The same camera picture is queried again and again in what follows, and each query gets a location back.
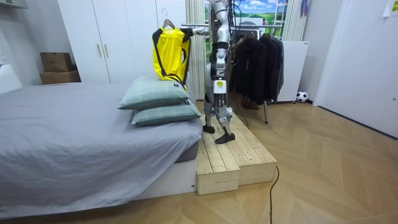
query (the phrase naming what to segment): curtain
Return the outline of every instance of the curtain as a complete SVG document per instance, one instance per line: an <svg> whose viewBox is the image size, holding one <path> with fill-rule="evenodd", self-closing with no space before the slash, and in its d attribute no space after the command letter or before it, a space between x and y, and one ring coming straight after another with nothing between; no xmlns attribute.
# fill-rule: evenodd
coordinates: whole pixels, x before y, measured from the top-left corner
<svg viewBox="0 0 398 224"><path fill-rule="evenodd" d="M204 0L185 0L185 2L187 8L187 24L204 24ZM205 50L205 36L194 35L191 37L188 83L196 100L205 99Z"/></svg>
<svg viewBox="0 0 398 224"><path fill-rule="evenodd" d="M300 17L302 1L303 0L289 0L282 40L301 41L303 39L307 17Z"/></svg>

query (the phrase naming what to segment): light green pillow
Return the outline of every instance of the light green pillow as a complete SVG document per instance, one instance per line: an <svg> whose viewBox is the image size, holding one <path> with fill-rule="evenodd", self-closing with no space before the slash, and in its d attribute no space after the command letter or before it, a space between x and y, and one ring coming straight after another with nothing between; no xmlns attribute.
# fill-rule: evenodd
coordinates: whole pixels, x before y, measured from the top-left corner
<svg viewBox="0 0 398 224"><path fill-rule="evenodd" d="M165 124L175 121L188 121L201 116L198 108L191 100L174 106L161 106L137 111L131 124L138 126Z"/></svg>
<svg viewBox="0 0 398 224"><path fill-rule="evenodd" d="M176 81L141 77L133 81L120 101L121 110L143 110L177 105L189 99L184 87Z"/></svg>

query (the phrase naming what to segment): bed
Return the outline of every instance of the bed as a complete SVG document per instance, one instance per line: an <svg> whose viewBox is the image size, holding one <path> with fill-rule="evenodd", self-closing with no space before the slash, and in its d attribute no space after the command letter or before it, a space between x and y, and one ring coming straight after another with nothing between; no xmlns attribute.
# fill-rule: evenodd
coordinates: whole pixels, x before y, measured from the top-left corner
<svg viewBox="0 0 398 224"><path fill-rule="evenodd" d="M200 120L135 127L132 111L116 109L128 86L69 83L0 95L0 218L193 191ZM183 178L193 185L179 190Z"/></svg>

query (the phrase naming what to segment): white door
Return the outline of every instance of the white door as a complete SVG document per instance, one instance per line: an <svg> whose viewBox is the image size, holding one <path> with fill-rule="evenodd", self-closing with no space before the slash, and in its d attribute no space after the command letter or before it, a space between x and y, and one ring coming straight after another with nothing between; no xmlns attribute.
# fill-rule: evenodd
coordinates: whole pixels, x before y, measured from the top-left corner
<svg viewBox="0 0 398 224"><path fill-rule="evenodd" d="M152 34L159 28L156 1L126 0L126 12L130 38L134 43L135 71L139 76L156 76L152 59Z"/></svg>
<svg viewBox="0 0 398 224"><path fill-rule="evenodd" d="M159 26L163 25L165 19L172 21L178 28L187 22L185 0L156 0L156 8Z"/></svg>
<svg viewBox="0 0 398 224"><path fill-rule="evenodd" d="M135 71L124 1L93 0L93 5L111 83L130 83L139 74Z"/></svg>
<svg viewBox="0 0 398 224"><path fill-rule="evenodd" d="M398 17L385 8L343 1L314 103L398 138Z"/></svg>
<svg viewBox="0 0 398 224"><path fill-rule="evenodd" d="M58 0L82 82L109 83L91 0Z"/></svg>
<svg viewBox="0 0 398 224"><path fill-rule="evenodd" d="M308 41L283 41L284 43L284 85L278 101L295 101L303 72Z"/></svg>

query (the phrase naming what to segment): clothes rack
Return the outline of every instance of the clothes rack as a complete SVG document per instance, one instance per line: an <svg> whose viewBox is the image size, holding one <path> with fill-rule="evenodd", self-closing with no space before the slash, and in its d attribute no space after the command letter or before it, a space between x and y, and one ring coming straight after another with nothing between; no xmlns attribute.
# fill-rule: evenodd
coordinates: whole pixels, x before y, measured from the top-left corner
<svg viewBox="0 0 398 224"><path fill-rule="evenodd" d="M209 27L209 24L182 24L182 27ZM271 28L271 29L281 29L283 28L282 25L239 25L239 26L233 26L231 29L233 30L241 30L241 31L251 31L249 29L241 29L241 28ZM267 114L267 102L264 102L264 119L265 123L268 124L268 114Z"/></svg>

